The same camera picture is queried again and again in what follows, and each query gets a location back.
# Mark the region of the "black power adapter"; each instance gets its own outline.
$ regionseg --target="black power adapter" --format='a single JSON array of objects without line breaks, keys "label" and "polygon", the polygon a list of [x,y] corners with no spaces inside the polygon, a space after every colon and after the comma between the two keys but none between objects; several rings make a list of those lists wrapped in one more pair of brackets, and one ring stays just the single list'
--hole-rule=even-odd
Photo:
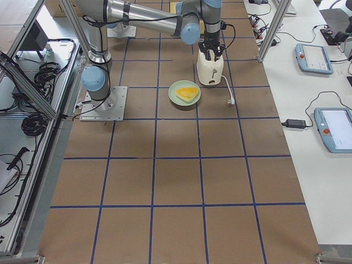
[{"label": "black power adapter", "polygon": [[299,129],[304,129],[308,127],[306,125],[305,120],[298,120],[298,119],[287,119],[285,122],[281,123],[281,125],[287,128],[299,128]]}]

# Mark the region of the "screen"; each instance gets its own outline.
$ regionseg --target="screen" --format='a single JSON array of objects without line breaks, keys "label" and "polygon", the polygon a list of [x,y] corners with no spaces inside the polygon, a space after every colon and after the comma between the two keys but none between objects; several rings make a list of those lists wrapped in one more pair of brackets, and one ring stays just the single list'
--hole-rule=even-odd
[{"label": "screen", "polygon": [[352,121],[346,110],[322,110],[336,149],[352,149]]},{"label": "screen", "polygon": [[322,47],[302,45],[307,67],[310,69],[330,70]]}]

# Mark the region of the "bread slice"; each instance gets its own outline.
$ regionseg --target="bread slice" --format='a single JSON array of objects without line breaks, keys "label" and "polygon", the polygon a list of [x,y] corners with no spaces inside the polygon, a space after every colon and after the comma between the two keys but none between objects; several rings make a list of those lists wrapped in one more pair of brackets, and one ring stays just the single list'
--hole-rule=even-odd
[{"label": "bread slice", "polygon": [[192,101],[198,93],[199,89],[196,87],[184,87],[176,90],[176,96],[185,102]]}]

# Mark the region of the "shelf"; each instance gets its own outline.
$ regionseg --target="shelf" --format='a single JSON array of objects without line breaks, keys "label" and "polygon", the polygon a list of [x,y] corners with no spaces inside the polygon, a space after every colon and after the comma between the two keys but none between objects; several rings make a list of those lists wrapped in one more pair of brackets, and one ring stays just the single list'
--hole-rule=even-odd
[{"label": "shelf", "polygon": [[[44,59],[40,59],[36,52],[18,52],[18,56],[21,58],[15,59],[15,61],[20,65],[24,73],[33,80],[34,75],[39,69],[37,62],[32,62],[25,60],[23,58],[31,59],[33,61],[42,62],[58,62],[62,67],[65,66],[71,56],[71,60],[68,64],[67,70],[60,76],[57,80],[53,100],[51,103],[52,108],[58,112],[61,105],[64,103],[63,98],[67,87],[70,84],[70,80],[74,74],[74,68],[76,67],[76,58],[79,54],[79,44],[77,39],[75,41],[75,49],[73,50],[73,44],[67,41],[53,41],[50,45],[53,49],[53,53],[46,53]],[[12,90],[14,84],[12,81],[5,77],[2,82],[0,82],[0,89],[3,91],[0,97],[0,108],[5,108],[8,104],[12,104]],[[31,163],[36,141],[34,137],[26,136],[21,130],[21,124],[23,119],[28,116],[28,113],[21,112],[19,109],[13,109],[7,113],[0,114],[0,155],[2,154],[14,154],[16,155],[21,147],[27,147],[30,152],[26,152],[23,155],[23,162],[25,164],[24,171],[21,177],[24,177],[28,171],[29,164]],[[46,148],[48,147],[49,140],[52,136],[54,126],[57,120],[52,119],[49,121],[48,127],[45,131],[43,139],[38,147],[38,152],[34,158],[34,165],[27,181],[24,194],[20,200],[20,204],[16,215],[14,218],[4,227],[0,227],[0,235],[4,237],[2,243],[0,243],[0,256],[11,255],[16,246],[16,238],[21,228],[22,220],[28,206],[34,185],[36,183],[36,178],[38,176],[39,170],[41,168],[41,162],[43,160]],[[9,162],[13,157],[1,156],[0,160],[4,162]],[[22,181],[19,181],[16,187],[9,193],[0,196],[0,221],[7,218],[8,213],[13,211],[15,204],[17,202],[18,193],[20,192]]]}]

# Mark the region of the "plate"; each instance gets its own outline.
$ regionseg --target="plate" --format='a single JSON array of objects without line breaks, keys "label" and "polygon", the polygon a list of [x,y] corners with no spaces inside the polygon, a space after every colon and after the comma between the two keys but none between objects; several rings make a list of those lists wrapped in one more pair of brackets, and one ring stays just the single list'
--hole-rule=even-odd
[{"label": "plate", "polygon": [[[194,87],[199,90],[199,93],[196,95],[196,97],[193,98],[192,101],[185,102],[176,96],[176,91],[180,88],[185,88],[185,87]],[[200,98],[200,88],[197,84],[195,84],[192,81],[187,81],[187,80],[177,81],[177,82],[174,82],[169,88],[169,98],[176,105],[191,106],[191,105],[195,104],[196,102],[198,102],[198,100]]]}]

